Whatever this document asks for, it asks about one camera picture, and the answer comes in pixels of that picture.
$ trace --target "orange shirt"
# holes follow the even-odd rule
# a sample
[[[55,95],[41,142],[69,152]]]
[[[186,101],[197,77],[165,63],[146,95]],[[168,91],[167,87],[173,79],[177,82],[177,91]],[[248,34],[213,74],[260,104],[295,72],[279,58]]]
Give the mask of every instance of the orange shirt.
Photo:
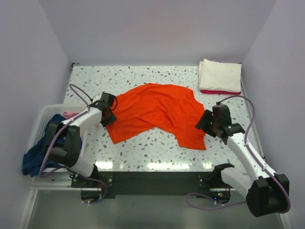
[[[179,146],[206,149],[205,133],[195,128],[204,107],[196,101],[191,89],[148,83],[117,98],[118,106],[113,111],[117,120],[106,126],[113,143],[158,127],[174,134]]]

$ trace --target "white plastic basket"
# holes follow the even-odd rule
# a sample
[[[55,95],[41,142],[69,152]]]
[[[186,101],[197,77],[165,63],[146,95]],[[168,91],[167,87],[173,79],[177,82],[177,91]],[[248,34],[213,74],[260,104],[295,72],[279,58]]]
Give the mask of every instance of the white plastic basket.
[[[85,106],[75,106],[75,105],[66,105],[66,104],[54,104],[48,105],[42,109],[40,112],[37,122],[34,126],[32,135],[30,137],[28,149],[32,148],[37,142],[44,136],[44,129],[49,122],[49,120],[56,114],[62,115],[63,112],[82,112],[86,107]],[[81,147],[81,156],[84,153],[86,141],[87,141],[88,132],[85,131],[82,137],[82,147]],[[53,168],[46,168],[44,172],[50,172]],[[66,172],[66,169],[59,169],[56,172]]]

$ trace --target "white tabletop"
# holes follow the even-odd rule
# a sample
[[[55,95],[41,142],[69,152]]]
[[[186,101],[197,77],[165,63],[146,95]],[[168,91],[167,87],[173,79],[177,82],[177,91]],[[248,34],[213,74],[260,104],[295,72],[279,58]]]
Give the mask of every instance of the white tabletop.
[[[102,92],[119,95],[145,83],[175,84],[192,89],[197,101],[209,110],[227,97],[201,93],[195,66],[74,66],[70,83],[91,97]],[[64,103],[80,105],[82,101],[68,89]],[[232,98],[225,104],[230,108],[233,123],[246,129],[249,116],[244,100]],[[113,144],[101,124],[88,134],[84,157],[100,171],[212,171],[215,165],[230,162],[245,172],[236,155],[219,138],[208,135],[204,137],[206,150],[192,150],[179,147],[173,134],[157,127],[117,144]],[[249,140],[258,150],[252,130]]]

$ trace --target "white towel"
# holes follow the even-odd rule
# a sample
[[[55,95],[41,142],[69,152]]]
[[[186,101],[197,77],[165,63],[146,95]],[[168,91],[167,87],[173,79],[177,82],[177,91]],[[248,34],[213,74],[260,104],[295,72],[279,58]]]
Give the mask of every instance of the white towel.
[[[204,59],[199,64],[199,89],[209,91],[240,92],[242,65],[219,63]]]

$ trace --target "blue cloth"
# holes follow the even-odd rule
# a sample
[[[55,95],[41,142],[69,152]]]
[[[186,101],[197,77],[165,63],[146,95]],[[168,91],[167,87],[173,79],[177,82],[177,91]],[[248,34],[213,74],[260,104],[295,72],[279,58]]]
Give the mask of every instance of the blue cloth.
[[[62,117],[60,114],[54,115],[51,120],[47,123],[46,128],[44,129],[44,133],[46,134],[48,131],[49,124],[54,121],[62,122],[66,120],[64,117]],[[44,154],[42,152],[42,147],[44,143],[44,138],[42,139],[31,149],[28,150],[28,152],[23,156],[23,162],[22,162],[22,173],[23,175],[30,174],[31,177],[36,176],[39,174],[40,167],[42,165]],[[47,161],[46,168],[52,167],[56,168],[60,165],[55,164],[53,162]]]

